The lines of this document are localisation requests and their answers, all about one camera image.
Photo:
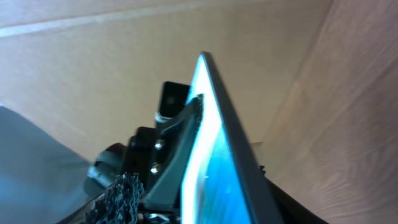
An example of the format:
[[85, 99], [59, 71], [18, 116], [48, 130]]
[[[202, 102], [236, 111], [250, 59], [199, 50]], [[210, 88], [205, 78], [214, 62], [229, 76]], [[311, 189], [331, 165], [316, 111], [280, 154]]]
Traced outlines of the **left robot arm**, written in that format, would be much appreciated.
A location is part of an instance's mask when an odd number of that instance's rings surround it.
[[2, 223], [178, 223], [204, 96], [165, 82], [157, 124], [90, 162], [1, 108]]

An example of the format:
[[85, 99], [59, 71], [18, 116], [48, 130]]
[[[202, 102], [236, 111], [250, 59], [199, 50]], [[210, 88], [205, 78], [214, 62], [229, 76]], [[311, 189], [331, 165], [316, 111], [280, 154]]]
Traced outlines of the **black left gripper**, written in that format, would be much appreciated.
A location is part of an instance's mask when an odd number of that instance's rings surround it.
[[88, 193], [102, 192], [126, 172], [138, 173], [143, 184], [149, 175], [144, 207], [163, 212], [175, 210], [203, 117], [202, 94], [185, 106], [189, 89], [186, 84], [163, 83], [155, 127], [141, 126], [127, 145], [118, 142], [101, 152], [88, 169]]

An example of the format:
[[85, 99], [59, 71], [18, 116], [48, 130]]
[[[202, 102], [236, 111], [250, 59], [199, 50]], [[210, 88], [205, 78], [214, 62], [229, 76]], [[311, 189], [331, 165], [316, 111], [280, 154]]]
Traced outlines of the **blue Galaxy smartphone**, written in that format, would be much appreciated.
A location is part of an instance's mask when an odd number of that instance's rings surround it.
[[203, 117], [182, 180], [182, 223], [283, 223], [215, 60], [198, 57], [188, 99]]

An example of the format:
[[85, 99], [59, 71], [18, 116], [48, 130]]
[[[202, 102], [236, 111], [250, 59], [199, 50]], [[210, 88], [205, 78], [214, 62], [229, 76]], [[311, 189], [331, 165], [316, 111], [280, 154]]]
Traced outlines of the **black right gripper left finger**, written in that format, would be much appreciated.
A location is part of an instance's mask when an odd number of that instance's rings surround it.
[[139, 174], [120, 175], [99, 196], [73, 212], [59, 224], [137, 224], [144, 193]]

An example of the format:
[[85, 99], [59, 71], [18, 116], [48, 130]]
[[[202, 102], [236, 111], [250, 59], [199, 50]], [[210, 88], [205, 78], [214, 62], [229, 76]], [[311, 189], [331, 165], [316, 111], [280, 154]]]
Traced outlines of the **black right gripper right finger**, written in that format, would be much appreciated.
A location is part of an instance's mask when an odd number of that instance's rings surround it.
[[284, 192], [276, 184], [266, 177], [264, 166], [260, 165], [259, 170], [267, 180], [273, 199], [279, 209], [284, 223], [288, 224], [328, 224], [309, 209], [305, 208], [301, 203]]

